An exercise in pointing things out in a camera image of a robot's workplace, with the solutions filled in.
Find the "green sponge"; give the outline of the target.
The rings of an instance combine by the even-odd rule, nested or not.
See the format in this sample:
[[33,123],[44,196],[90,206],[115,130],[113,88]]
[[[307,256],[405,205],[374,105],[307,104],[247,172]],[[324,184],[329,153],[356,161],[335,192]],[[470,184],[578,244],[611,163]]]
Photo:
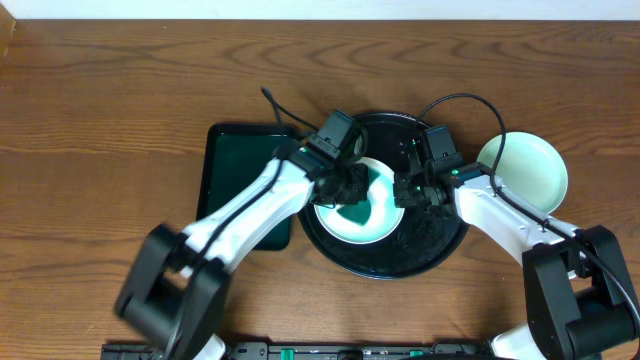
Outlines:
[[357,204],[343,205],[336,212],[345,220],[364,226],[371,217],[372,205],[369,200],[365,200]]

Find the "white plate with green stain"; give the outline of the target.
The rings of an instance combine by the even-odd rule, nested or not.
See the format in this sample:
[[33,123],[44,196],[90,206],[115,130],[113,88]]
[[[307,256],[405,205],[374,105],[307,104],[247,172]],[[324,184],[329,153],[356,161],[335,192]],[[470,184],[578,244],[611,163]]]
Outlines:
[[369,221],[360,226],[345,220],[336,212],[343,205],[334,208],[314,206],[315,215],[322,228],[338,240],[355,245],[378,242],[390,235],[400,224],[404,208],[397,208],[394,203],[394,172],[383,162],[363,157],[361,162],[369,170],[369,189],[367,199],[372,205]]

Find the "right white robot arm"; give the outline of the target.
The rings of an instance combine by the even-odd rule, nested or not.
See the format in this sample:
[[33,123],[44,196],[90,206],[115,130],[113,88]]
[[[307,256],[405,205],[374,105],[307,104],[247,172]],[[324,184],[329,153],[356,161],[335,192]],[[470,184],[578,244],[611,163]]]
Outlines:
[[527,323],[496,337],[496,354],[585,359],[638,338],[638,299],[611,231],[554,218],[479,162],[411,165],[395,176],[397,207],[447,205],[522,267]]

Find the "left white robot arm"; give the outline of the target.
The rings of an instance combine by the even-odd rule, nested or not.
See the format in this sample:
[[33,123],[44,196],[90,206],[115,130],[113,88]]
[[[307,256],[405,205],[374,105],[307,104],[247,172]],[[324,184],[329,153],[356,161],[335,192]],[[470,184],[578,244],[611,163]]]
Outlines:
[[216,212],[175,232],[158,225],[146,237],[114,306],[163,359],[220,359],[217,336],[231,276],[278,224],[316,195],[335,205],[365,200],[367,166],[293,143]]

